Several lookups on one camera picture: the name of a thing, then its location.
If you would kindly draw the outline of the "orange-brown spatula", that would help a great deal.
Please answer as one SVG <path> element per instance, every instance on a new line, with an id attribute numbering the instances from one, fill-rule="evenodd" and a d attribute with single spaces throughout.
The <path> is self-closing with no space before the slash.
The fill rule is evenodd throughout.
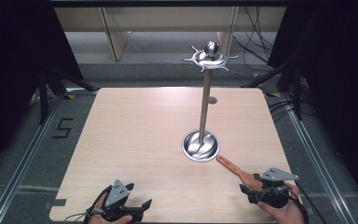
<path id="1" fill-rule="evenodd" d="M 224 167 L 226 167 L 231 173 L 237 175 L 240 178 L 242 184 L 245 185 L 248 189 L 257 191 L 262 189 L 262 183 L 256 180 L 252 174 L 244 172 L 224 156 L 218 155 L 216 160 Z"/>

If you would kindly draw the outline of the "metal utensil rack with hooks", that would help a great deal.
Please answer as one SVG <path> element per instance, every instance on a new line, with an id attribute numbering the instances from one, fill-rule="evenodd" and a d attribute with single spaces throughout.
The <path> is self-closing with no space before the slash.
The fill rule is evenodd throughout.
<path id="1" fill-rule="evenodd" d="M 186 157 L 195 162 L 206 162 L 213 160 L 220 151 L 218 137 L 206 130 L 208 108 L 211 99 L 212 76 L 214 70 L 224 70 L 229 72 L 227 63 L 229 56 L 222 54 L 219 44 L 213 41 L 206 43 L 204 49 L 196 49 L 192 46 L 195 53 L 185 62 L 192 62 L 200 68 L 203 74 L 203 88 L 200 107 L 200 125 L 197 130 L 187 133 L 182 142 L 181 148 Z"/>

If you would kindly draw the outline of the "person's right hand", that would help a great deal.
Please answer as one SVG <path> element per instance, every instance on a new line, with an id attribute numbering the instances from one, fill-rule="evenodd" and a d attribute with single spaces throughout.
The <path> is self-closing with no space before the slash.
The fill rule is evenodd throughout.
<path id="1" fill-rule="evenodd" d="M 278 224 L 306 224 L 302 212 L 292 200 L 282 208 L 275 208 L 263 202 L 258 202 L 257 206 L 268 213 L 267 221 L 269 222 L 276 221 Z"/>

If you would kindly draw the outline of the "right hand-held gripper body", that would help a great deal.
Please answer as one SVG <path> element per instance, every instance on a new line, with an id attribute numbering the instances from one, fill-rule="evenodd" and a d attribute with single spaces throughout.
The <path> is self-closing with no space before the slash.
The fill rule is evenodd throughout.
<path id="1" fill-rule="evenodd" d="M 247 195 L 250 203 L 267 203 L 275 208 L 284 207 L 290 198 L 289 189 L 285 182 L 288 180 L 298 180 L 298 175 L 287 173 L 281 169 L 270 167 L 266 172 L 260 174 L 262 189 L 252 190 Z"/>

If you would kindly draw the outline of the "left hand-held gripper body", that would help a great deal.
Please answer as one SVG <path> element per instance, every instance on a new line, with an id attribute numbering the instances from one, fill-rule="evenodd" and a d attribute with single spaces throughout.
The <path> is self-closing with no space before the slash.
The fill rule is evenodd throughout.
<path id="1" fill-rule="evenodd" d="M 92 219 L 97 219 L 104 223 L 113 223 L 123 217 L 131 217 L 130 223 L 141 222 L 144 212 L 140 212 L 139 207 L 125 205 L 130 193 L 131 191 L 126 189 L 126 185 L 117 179 L 105 188 L 87 209 L 87 222 L 90 223 Z"/>

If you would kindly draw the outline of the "dark curtain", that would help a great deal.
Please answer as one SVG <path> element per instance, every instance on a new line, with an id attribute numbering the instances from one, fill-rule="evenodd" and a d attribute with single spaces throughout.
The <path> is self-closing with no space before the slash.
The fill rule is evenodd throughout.
<path id="1" fill-rule="evenodd" d="M 289 0 L 269 64 L 310 30 L 298 64 L 318 117 L 358 185 L 358 0 Z"/>
<path id="2" fill-rule="evenodd" d="M 0 153 L 38 88 L 46 67 L 81 79 L 56 11 L 36 0 L 0 0 Z"/>

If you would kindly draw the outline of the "aluminium floor rail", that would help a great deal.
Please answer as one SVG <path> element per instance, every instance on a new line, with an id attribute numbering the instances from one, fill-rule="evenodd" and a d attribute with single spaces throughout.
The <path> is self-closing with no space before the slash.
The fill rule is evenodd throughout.
<path id="1" fill-rule="evenodd" d="M 50 94 L 45 121 L 39 97 L 32 98 L 0 154 L 0 224 L 61 224 L 49 213 L 61 203 L 56 196 L 95 96 Z"/>
<path id="2" fill-rule="evenodd" d="M 311 140 L 309 132 L 307 131 L 303 121 L 297 118 L 297 115 L 294 111 L 289 111 L 288 116 L 292 121 L 304 148 L 307 151 L 310 161 L 321 180 L 328 198 L 336 210 L 341 224 L 356 224 L 356 220 L 352 215 L 346 200 L 334 182 L 333 177 L 327 170 L 327 167 L 325 166 L 316 146 Z"/>

